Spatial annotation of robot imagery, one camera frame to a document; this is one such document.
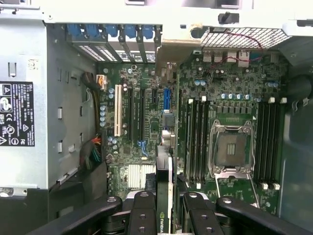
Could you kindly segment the green motherboard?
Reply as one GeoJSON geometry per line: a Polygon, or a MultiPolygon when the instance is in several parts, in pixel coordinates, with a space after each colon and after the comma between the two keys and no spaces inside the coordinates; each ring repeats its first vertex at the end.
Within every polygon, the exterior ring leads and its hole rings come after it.
{"type": "MultiPolygon", "coordinates": [[[[203,54],[195,52],[179,69],[179,89],[183,92],[183,121],[178,125],[178,165],[177,178],[182,174],[190,191],[199,191],[212,201],[218,198],[215,178],[199,182],[200,148],[201,148],[201,103],[210,101],[211,124],[218,119],[221,124],[241,125],[252,121],[254,128],[254,155],[256,148],[258,103],[286,103],[284,97],[285,78],[289,66],[287,60],[277,53],[264,53],[263,57],[249,62],[248,68],[238,67],[223,59],[220,63],[203,62],[203,54]],[[190,182],[186,176],[186,150],[188,132],[188,99],[194,100],[193,134],[191,145],[190,182]],[[195,100],[199,101],[198,111],[198,155],[197,182],[194,183],[194,121],[195,100]]],[[[160,79],[155,75],[152,65],[136,64],[101,64],[99,74],[107,76],[107,90],[100,93],[99,129],[100,136],[95,138],[96,145],[101,146],[94,158],[106,161],[108,166],[109,194],[126,198],[134,190],[128,188],[129,165],[155,165],[157,146],[161,142],[161,101],[160,79]],[[122,135],[114,135],[114,101],[115,85],[122,85],[122,135]],[[129,140],[129,93],[134,93],[133,141],[129,140]],[[139,140],[140,90],[145,89],[145,131],[144,141],[139,140]],[[158,104],[152,103],[152,89],[158,89],[158,104]]],[[[254,178],[254,169],[250,174],[254,178]]],[[[232,196],[255,206],[251,184],[246,179],[218,180],[221,196],[232,196]]],[[[262,183],[259,177],[254,187],[259,199],[260,208],[275,214],[278,208],[280,190],[273,188],[273,183],[262,183]]]]}

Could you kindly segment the blue rear port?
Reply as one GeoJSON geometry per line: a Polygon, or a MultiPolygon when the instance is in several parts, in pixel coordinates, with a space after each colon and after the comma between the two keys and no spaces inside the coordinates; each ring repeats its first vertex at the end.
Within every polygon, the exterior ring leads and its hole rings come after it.
{"type": "Polygon", "coordinates": [[[264,54],[261,53],[261,52],[253,51],[253,52],[251,52],[250,55],[249,55],[249,60],[250,60],[251,62],[258,61],[258,60],[260,60],[260,59],[263,57],[263,55],[264,55],[264,54]]]}

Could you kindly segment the white expansion slot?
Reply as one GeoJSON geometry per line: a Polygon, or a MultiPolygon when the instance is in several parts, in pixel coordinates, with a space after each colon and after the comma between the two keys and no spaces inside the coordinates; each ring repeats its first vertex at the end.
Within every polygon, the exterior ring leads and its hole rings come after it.
{"type": "Polygon", "coordinates": [[[114,135],[122,135],[122,85],[115,85],[114,135]]]}

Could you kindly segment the CPU socket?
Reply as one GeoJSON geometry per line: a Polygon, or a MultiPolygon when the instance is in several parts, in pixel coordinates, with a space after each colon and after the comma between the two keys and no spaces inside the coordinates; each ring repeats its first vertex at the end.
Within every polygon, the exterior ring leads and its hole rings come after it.
{"type": "Polygon", "coordinates": [[[255,166],[254,128],[251,120],[241,125],[221,124],[213,121],[210,132],[210,176],[223,169],[234,168],[251,174],[255,166]]]}

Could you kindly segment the silver chipset heatsink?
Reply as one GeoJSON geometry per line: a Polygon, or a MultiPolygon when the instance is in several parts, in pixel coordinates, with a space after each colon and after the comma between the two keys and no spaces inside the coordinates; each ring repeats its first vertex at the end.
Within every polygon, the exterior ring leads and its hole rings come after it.
{"type": "Polygon", "coordinates": [[[130,164],[128,166],[128,188],[145,188],[146,174],[155,173],[156,166],[148,164],[130,164]]]}

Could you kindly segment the white power connector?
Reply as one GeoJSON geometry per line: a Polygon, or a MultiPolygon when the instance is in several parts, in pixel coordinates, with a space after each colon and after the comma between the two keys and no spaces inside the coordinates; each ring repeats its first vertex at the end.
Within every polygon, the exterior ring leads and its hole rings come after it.
{"type": "Polygon", "coordinates": [[[100,90],[106,91],[107,90],[107,76],[104,74],[97,74],[96,75],[96,82],[100,86],[100,90]]]}

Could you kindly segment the metal socket cover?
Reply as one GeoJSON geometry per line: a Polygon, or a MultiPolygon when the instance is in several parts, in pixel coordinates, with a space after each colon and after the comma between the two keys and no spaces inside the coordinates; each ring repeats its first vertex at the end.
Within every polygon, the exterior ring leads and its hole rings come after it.
{"type": "Polygon", "coordinates": [[[226,168],[226,169],[223,169],[220,173],[214,173],[213,176],[215,178],[217,194],[218,194],[219,198],[221,197],[220,187],[219,187],[219,183],[218,183],[219,179],[228,179],[229,177],[231,177],[231,178],[236,178],[236,179],[249,180],[250,184],[251,184],[251,188],[253,190],[254,198],[255,198],[255,207],[260,208],[259,199],[257,197],[254,183],[253,183],[252,177],[249,173],[241,173],[239,171],[236,171],[236,169],[234,169],[234,168],[226,168]]]}

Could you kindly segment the grey power supply unit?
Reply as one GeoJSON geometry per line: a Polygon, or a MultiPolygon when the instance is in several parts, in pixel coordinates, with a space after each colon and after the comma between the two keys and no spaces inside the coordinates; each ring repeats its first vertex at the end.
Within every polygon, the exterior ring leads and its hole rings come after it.
{"type": "Polygon", "coordinates": [[[47,30],[41,19],[0,13],[0,188],[47,189],[47,30]]]}

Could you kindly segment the blue expansion slot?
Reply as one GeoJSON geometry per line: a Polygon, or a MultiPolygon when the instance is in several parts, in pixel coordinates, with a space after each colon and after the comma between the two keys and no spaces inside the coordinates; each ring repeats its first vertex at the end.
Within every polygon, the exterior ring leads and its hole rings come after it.
{"type": "Polygon", "coordinates": [[[171,118],[172,111],[170,109],[171,106],[171,90],[169,88],[164,89],[164,99],[163,99],[163,129],[170,130],[171,129],[171,118]]]}

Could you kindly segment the RAM slot white latches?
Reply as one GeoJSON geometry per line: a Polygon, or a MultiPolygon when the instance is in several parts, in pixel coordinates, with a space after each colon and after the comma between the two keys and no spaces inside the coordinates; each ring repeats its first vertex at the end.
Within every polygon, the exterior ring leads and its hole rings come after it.
{"type": "Polygon", "coordinates": [[[267,183],[270,175],[268,167],[271,168],[271,152],[272,152],[272,132],[273,132],[273,112],[272,104],[262,103],[263,123],[262,123],[262,166],[260,167],[260,179],[262,183],[267,183]]]}
{"type": "Polygon", "coordinates": [[[192,134],[193,134],[193,110],[194,110],[194,100],[188,99],[188,138],[187,138],[187,150],[186,150],[186,176],[190,182],[190,167],[191,167],[191,145],[192,145],[192,134]]]}
{"type": "Polygon", "coordinates": [[[202,102],[201,103],[201,107],[202,107],[202,117],[201,117],[201,152],[200,152],[200,169],[199,169],[199,182],[202,184],[204,181],[204,167],[205,167],[205,137],[206,137],[206,102],[202,102]]]}
{"type": "Polygon", "coordinates": [[[279,190],[281,187],[281,164],[282,164],[282,147],[283,147],[283,132],[285,123],[286,103],[276,105],[276,125],[274,139],[274,164],[272,169],[273,188],[279,190]]]}

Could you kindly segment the black open PC case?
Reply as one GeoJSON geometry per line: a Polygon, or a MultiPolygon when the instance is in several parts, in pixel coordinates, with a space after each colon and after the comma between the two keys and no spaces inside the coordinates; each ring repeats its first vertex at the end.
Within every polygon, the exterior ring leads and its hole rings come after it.
{"type": "MultiPolygon", "coordinates": [[[[313,235],[313,0],[0,0],[4,10],[46,26],[49,187],[26,194],[0,188],[0,235],[26,235],[102,196],[119,197],[108,193],[106,161],[94,158],[101,150],[94,142],[99,67],[152,65],[156,75],[162,27],[197,23],[203,28],[192,34],[201,46],[188,59],[203,50],[222,50],[224,59],[247,50],[287,60],[281,187],[270,214],[313,235]],[[239,23],[219,24],[225,12],[239,13],[239,23]]],[[[177,179],[175,209],[170,235],[193,235],[182,231],[177,179]]]]}

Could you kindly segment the black case lock tab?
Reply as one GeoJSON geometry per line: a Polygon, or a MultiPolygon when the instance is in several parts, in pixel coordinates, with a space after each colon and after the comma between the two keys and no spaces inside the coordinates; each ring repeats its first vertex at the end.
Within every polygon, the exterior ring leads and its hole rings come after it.
{"type": "Polygon", "coordinates": [[[239,23],[239,19],[239,13],[225,12],[218,15],[219,24],[236,24],[239,23]]]}

